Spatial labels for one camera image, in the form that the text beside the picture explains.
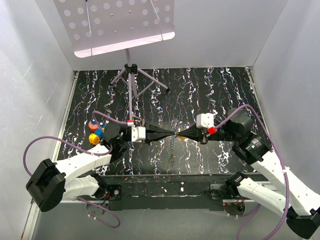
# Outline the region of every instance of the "metal stand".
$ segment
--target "metal stand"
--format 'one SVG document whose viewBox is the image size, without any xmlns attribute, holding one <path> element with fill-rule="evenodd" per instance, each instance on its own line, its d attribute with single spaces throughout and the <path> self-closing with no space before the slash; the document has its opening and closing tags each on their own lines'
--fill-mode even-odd
<svg viewBox="0 0 320 240">
<path fill-rule="evenodd" d="M 129 48 L 125 49 L 125 54 L 126 54 L 126 61 L 127 64 L 124 65 L 124 69 L 121 70 L 121 72 L 119 72 L 119 74 L 111 81 L 110 85 L 113 85 L 121 76 L 122 74 L 124 74 L 125 72 L 128 73 L 128 88 L 129 88 L 129 119 L 132 120 L 132 99 L 133 96 L 135 98 L 138 98 L 141 94 L 143 94 L 147 89 L 149 89 L 151 87 L 152 84 L 157 83 L 159 84 L 161 87 L 163 87 L 164 89 L 166 89 L 167 92 L 170 91 L 170 88 L 168 88 L 166 85 L 164 85 L 163 83 L 159 82 L 157 79 L 155 79 L 154 77 L 150 76 L 148 73 L 146 73 L 145 71 L 141 70 L 140 68 L 138 68 L 138 66 L 136 64 L 131 64 L 131 58 L 130 58 L 130 52 L 129 52 Z M 141 73 L 143 75 L 145 75 L 148 79 L 152 80 L 152 82 L 146 86 L 142 91 L 137 92 L 137 85 L 135 82 L 135 74 L 137 73 Z"/>
</svg>

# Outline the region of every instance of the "white wall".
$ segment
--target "white wall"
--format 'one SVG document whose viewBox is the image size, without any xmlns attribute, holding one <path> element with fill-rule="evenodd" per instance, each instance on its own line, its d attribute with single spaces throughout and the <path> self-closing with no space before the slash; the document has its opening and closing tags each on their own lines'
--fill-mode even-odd
<svg viewBox="0 0 320 240">
<path fill-rule="evenodd" d="M 73 71 L 33 0 L 0 0 L 0 239 L 20 239 L 31 197 L 22 157 L 27 144 L 57 136 Z M 55 142 L 31 147 L 33 172 Z"/>
<path fill-rule="evenodd" d="M 35 1 L 73 70 L 123 68 L 124 51 L 77 58 L 53 0 Z M 175 0 L 175 37 L 132 48 L 132 60 L 140 68 L 252 66 L 287 1 Z"/>
<path fill-rule="evenodd" d="M 318 0 L 289 0 L 253 66 L 253 78 L 286 165 L 320 194 L 319 26 Z"/>
</svg>

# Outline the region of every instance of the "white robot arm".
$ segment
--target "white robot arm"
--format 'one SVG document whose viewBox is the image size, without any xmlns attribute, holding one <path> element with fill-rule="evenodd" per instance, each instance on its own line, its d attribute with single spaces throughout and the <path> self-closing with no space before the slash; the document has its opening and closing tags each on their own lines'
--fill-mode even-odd
<svg viewBox="0 0 320 240">
<path fill-rule="evenodd" d="M 286 184 L 284 171 L 277 154 L 265 136 L 259 136 L 251 129 L 253 120 L 241 109 L 223 127 L 215 129 L 214 115 L 199 114 L 196 124 L 178 133 L 201 144 L 208 141 L 232 141 L 232 150 L 248 165 L 263 174 L 281 194 L 252 181 L 243 173 L 237 172 L 226 181 L 226 189 L 233 197 L 242 196 L 256 201 L 279 216 L 284 214 Z M 287 167 L 289 182 L 288 226 L 300 237 L 309 239 L 320 226 L 320 195 L 308 188 Z"/>
<path fill-rule="evenodd" d="M 148 123 L 141 126 L 135 126 L 133 122 L 128 126 L 109 123 L 101 136 L 101 143 L 89 150 L 92 154 L 81 153 L 55 163 L 50 159 L 42 161 L 28 181 L 26 189 L 42 212 L 53 209 L 61 200 L 77 196 L 87 195 L 101 199 L 110 188 L 101 176 L 96 173 L 79 176 L 118 160 L 127 150 L 125 142 L 150 144 L 174 134 L 174 131 Z M 103 154 L 110 147 L 111 154 Z"/>
</svg>

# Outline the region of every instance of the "red cap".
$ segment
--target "red cap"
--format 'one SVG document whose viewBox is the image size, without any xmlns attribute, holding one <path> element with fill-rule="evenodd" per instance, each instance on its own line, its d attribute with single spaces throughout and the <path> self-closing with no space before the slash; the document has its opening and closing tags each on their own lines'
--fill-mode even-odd
<svg viewBox="0 0 320 240">
<path fill-rule="evenodd" d="M 208 128 L 208 133 L 215 134 L 216 132 L 217 130 L 213 126 Z"/>
</svg>

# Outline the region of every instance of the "perforated metal sheet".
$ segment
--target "perforated metal sheet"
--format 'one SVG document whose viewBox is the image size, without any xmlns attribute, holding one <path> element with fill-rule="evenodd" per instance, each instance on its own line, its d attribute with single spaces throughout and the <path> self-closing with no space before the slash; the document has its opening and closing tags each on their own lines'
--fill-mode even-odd
<svg viewBox="0 0 320 240">
<path fill-rule="evenodd" d="M 174 0 L 54 0 L 79 58 L 172 39 Z"/>
</svg>

